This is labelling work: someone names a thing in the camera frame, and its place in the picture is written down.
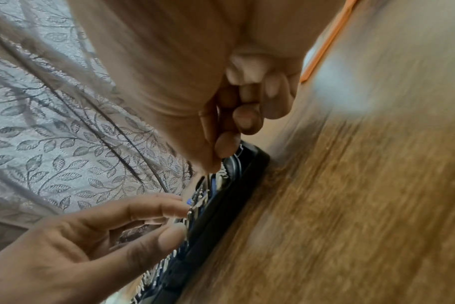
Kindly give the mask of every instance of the orange strip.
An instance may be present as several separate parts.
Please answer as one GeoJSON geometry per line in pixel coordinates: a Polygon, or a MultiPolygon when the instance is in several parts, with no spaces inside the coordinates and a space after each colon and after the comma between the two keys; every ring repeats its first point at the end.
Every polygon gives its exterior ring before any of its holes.
{"type": "Polygon", "coordinates": [[[300,79],[301,83],[309,79],[314,69],[318,65],[319,61],[323,57],[324,53],[327,51],[331,43],[334,41],[339,31],[344,27],[344,25],[346,24],[351,15],[351,12],[353,11],[353,7],[354,4],[356,4],[356,1],[357,0],[346,0],[346,3],[344,4],[344,7],[342,8],[341,12],[336,16],[336,19],[332,23],[326,40],[324,40],[321,47],[316,51],[313,58],[309,61],[307,68],[302,73],[300,79]]]}

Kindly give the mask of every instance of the hand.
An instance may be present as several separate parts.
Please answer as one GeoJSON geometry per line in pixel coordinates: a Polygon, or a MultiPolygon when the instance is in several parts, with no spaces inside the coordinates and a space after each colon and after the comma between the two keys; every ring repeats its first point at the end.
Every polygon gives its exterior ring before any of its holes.
{"type": "Polygon", "coordinates": [[[197,168],[292,107],[303,59],[344,0],[70,0],[130,107],[197,168]]]}
{"type": "Polygon", "coordinates": [[[186,228],[162,226],[113,248],[121,233],[188,210],[158,193],[47,219],[0,252],[0,303],[98,304],[178,248],[186,228]]]}

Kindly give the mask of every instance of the curtain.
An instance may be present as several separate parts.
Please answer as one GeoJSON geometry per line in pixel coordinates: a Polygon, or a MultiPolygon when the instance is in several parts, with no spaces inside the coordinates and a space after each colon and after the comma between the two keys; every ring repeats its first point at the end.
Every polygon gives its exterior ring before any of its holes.
{"type": "Polygon", "coordinates": [[[0,0],[0,218],[179,194],[189,172],[125,106],[64,1],[0,0]]]}

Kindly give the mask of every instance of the wooden table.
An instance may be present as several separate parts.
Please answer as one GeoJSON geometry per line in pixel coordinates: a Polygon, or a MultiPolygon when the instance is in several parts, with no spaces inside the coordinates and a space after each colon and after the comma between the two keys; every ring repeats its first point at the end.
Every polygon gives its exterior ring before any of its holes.
{"type": "Polygon", "coordinates": [[[179,303],[455,303],[455,0],[363,0],[179,303]]]}

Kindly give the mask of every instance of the person's left hand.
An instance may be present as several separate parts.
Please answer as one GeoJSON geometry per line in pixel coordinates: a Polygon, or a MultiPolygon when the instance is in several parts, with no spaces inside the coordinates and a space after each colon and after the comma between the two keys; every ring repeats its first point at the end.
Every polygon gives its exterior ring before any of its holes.
{"type": "Polygon", "coordinates": [[[181,197],[158,193],[47,219],[0,252],[0,303],[100,303],[177,249],[186,228],[162,226],[114,248],[121,233],[188,210],[181,197]]]}

